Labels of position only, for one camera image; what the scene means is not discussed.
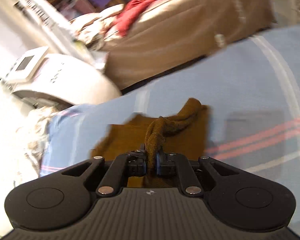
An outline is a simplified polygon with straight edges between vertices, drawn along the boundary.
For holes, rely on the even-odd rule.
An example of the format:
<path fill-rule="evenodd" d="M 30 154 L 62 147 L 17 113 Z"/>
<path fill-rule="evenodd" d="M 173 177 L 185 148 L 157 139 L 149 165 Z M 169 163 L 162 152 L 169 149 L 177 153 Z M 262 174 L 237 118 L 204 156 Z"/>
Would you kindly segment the beige massage bed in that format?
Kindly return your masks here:
<path fill-rule="evenodd" d="M 105 75 L 125 89 L 271 26 L 269 0 L 158 0 L 104 39 Z"/>

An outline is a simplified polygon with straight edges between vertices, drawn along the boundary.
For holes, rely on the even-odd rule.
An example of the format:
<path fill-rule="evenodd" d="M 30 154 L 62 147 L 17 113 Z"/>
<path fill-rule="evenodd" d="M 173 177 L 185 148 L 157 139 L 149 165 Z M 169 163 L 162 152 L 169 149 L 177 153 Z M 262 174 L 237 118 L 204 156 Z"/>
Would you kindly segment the cream crumpled blanket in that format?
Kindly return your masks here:
<path fill-rule="evenodd" d="M 125 5 L 117 4 L 101 12 L 84 14 L 70 21 L 74 31 L 74 39 L 80 41 L 91 50 L 101 50 L 107 31 L 113 26 L 117 15 Z"/>

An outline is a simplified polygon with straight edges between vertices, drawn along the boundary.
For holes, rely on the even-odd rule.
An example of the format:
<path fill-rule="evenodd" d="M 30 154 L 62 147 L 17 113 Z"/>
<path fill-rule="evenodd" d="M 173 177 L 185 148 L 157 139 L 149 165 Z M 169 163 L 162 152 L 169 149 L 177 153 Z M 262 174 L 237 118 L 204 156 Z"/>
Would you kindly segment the brown knit sweater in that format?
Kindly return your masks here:
<path fill-rule="evenodd" d="M 210 107 L 194 98 L 189 98 L 176 115 L 150 118 L 136 114 L 124 124 L 109 125 L 106 136 L 91 150 L 91 156 L 100 155 L 109 161 L 144 145 L 148 154 L 147 174 L 130 178 L 128 187 L 172 187 L 171 179 L 155 176 L 155 154 L 162 149 L 197 160 L 205 151 L 209 116 Z"/>

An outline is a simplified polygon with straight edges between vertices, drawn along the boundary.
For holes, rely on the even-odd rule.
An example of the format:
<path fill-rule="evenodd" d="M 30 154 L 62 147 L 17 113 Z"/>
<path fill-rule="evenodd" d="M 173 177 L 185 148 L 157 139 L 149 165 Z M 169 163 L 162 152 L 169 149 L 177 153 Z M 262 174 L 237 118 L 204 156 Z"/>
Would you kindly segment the white machine device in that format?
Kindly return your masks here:
<path fill-rule="evenodd" d="M 104 74 L 107 58 L 107 53 L 96 52 L 87 63 L 38 47 L 21 55 L 0 84 L 30 105 L 99 105 L 122 95 Z"/>

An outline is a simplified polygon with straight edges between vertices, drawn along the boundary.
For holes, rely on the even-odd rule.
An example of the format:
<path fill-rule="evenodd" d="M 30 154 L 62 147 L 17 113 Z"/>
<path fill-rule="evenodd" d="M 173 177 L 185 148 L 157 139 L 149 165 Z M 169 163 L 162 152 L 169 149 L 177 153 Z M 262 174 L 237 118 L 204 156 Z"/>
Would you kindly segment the blue striped bed sheet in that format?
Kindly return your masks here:
<path fill-rule="evenodd" d="M 177 113 L 189 98 L 211 108 L 207 154 L 285 185 L 300 236 L 300 25 L 238 42 L 192 66 L 96 106 L 74 106 L 49 127 L 41 176 L 89 158 L 109 125 L 135 113 Z"/>

